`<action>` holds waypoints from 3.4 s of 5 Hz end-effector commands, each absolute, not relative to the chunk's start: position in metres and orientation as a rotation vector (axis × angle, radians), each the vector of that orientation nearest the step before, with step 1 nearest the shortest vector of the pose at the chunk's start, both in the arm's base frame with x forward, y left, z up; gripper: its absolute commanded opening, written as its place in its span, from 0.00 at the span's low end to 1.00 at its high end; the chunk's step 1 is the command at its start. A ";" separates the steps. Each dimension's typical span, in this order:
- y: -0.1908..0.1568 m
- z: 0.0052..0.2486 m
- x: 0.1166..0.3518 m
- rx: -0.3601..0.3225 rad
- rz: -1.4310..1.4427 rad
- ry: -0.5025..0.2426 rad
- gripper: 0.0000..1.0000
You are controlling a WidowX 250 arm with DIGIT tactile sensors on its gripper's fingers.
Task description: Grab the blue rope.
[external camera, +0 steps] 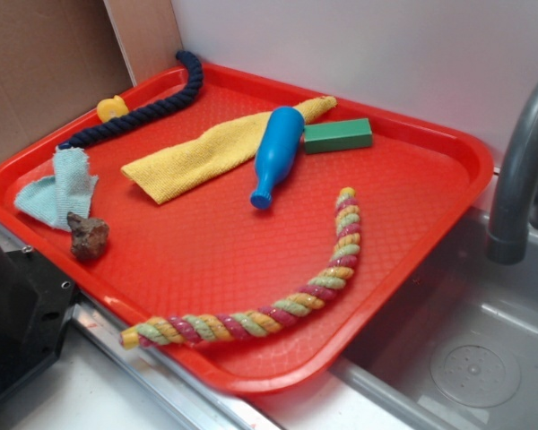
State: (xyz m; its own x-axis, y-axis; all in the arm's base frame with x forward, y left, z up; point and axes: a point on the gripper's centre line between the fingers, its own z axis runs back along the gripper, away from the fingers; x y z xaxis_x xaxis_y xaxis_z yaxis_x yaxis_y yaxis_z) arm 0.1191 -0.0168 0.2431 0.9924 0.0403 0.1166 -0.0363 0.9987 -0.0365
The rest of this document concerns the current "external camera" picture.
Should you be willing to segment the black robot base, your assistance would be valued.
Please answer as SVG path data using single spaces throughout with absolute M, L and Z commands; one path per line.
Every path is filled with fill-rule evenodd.
M 39 251 L 0 245 L 0 403 L 59 359 L 77 293 Z

